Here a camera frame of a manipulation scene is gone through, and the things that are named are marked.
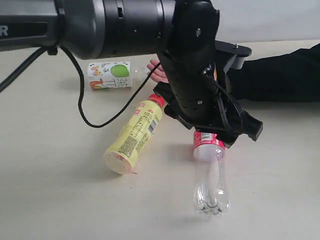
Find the forearm in black sleeve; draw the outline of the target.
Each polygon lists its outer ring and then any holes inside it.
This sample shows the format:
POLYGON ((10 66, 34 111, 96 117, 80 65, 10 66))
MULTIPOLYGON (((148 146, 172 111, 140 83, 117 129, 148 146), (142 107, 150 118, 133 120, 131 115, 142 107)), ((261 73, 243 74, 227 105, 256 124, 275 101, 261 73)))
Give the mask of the forearm in black sleeve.
POLYGON ((226 82, 236 100, 319 102, 320 46, 245 61, 228 71, 226 82))

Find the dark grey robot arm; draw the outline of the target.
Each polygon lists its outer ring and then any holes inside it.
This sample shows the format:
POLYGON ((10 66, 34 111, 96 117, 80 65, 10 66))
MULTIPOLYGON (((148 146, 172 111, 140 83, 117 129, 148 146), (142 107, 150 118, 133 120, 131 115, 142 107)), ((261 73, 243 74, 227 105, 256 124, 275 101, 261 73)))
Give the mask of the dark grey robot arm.
POLYGON ((3 0, 0 49, 35 48, 0 84, 6 89, 43 53, 62 50, 94 60, 156 54, 168 82, 154 93, 166 115, 187 129, 216 134, 231 147, 245 134, 256 141, 263 123, 227 91, 230 69, 240 69, 250 48, 216 39, 220 11, 209 0, 3 0))

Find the person's open bare hand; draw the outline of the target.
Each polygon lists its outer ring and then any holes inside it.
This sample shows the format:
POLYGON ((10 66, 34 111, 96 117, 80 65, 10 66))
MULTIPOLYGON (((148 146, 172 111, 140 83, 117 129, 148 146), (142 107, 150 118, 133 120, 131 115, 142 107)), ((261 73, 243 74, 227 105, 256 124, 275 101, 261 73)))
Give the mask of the person's open bare hand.
MULTIPOLYGON (((153 70, 153 68, 158 65, 160 62, 158 60, 155 60, 155 59, 151 59, 149 61, 149 64, 146 66, 147 69, 148 69, 148 74, 153 70)), ((157 69, 152 73, 152 75, 150 76, 150 78, 156 82, 156 83, 159 83, 159 82, 163 82, 163 83, 168 83, 168 79, 167 79, 167 76, 166 76, 166 73, 164 72, 163 68, 161 65, 159 65, 157 67, 157 69)))

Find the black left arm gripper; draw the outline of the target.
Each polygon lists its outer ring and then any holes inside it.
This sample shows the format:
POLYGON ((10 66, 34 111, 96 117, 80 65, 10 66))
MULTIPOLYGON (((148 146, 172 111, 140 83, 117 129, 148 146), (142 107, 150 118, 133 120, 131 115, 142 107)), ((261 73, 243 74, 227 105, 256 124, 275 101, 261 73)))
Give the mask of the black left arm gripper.
POLYGON ((227 91, 227 73, 215 64, 220 11, 209 0, 163 1, 165 48, 157 53, 168 83, 154 92, 166 115, 187 129, 216 134, 231 147, 240 135, 256 141, 263 123, 227 91))

